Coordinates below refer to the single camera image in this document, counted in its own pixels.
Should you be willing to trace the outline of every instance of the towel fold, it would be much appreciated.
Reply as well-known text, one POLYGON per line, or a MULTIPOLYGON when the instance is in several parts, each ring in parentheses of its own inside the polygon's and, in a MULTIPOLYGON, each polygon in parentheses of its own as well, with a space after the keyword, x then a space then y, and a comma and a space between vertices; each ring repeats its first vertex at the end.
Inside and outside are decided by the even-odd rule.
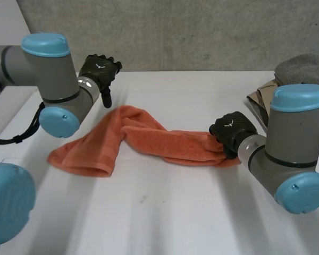
POLYGON ((134 150, 186 166, 227 167, 222 144, 208 132, 167 131, 145 110, 121 106, 109 112, 86 136, 52 151, 48 162, 72 174, 109 177, 120 143, 134 150))

